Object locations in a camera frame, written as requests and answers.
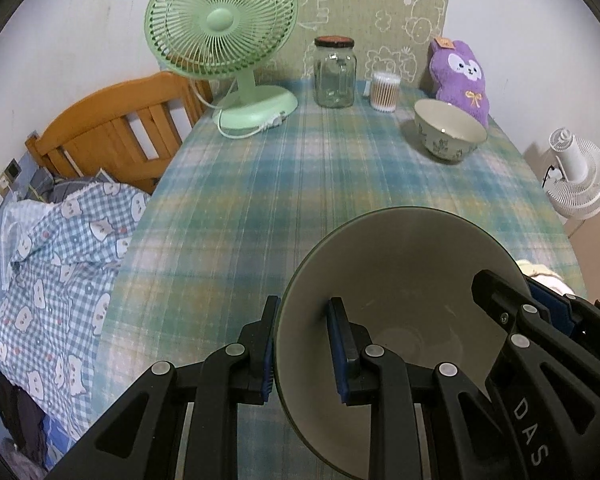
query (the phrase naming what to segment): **purple plush toy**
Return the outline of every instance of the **purple plush toy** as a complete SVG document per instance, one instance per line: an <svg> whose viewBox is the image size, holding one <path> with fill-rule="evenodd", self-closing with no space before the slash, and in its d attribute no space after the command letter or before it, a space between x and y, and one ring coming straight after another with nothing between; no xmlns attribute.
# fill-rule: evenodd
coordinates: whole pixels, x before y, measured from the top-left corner
<svg viewBox="0 0 600 480"><path fill-rule="evenodd" d="M440 85L436 99L464 110L486 128L489 100L484 91L482 68L474 53L462 41L454 41L455 48L443 48L436 40L431 44L433 57L429 69L433 80Z"/></svg>

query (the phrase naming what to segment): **blue checkered bedding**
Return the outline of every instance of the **blue checkered bedding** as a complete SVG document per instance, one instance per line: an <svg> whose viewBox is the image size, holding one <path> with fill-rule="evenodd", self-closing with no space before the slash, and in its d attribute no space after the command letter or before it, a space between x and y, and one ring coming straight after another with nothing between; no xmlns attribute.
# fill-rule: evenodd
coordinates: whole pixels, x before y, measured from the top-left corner
<svg viewBox="0 0 600 480"><path fill-rule="evenodd" d="M149 196L92 184L50 208L19 240L0 302L0 370L77 440L110 294Z"/></svg>
<svg viewBox="0 0 600 480"><path fill-rule="evenodd" d="M45 468L51 471L74 446L75 440L66 433L60 422L49 415L43 419L42 424L46 436Z"/></svg>

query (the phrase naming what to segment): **jar lid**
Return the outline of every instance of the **jar lid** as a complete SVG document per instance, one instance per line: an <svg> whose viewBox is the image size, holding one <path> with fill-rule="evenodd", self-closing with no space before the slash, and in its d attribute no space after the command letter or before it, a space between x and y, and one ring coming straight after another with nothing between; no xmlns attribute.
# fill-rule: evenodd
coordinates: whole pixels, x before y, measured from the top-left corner
<svg viewBox="0 0 600 480"><path fill-rule="evenodd" d="M315 46L328 46L331 48L353 48L354 41L347 36L318 36L314 40Z"/></svg>

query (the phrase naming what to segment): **green desk fan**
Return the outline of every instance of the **green desk fan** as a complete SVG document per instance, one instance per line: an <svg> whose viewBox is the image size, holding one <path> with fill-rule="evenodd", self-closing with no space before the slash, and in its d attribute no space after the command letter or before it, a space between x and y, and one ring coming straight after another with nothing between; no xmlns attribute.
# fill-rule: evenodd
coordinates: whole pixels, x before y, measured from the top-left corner
<svg viewBox="0 0 600 480"><path fill-rule="evenodd" d="M288 40L297 16L298 0L151 0L144 33L155 57L177 74L235 78L238 89L214 107L214 121L221 132L259 128L256 133L298 106L290 91L256 86L253 77Z"/></svg>

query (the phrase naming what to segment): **cotton swab container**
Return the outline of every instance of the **cotton swab container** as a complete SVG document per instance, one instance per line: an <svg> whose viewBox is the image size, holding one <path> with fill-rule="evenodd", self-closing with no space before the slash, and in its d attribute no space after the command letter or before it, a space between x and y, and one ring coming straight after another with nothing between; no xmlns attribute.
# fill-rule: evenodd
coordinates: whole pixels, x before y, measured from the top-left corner
<svg viewBox="0 0 600 480"><path fill-rule="evenodd" d="M373 72L371 106L380 112L393 112L398 105L400 76L390 72Z"/></svg>

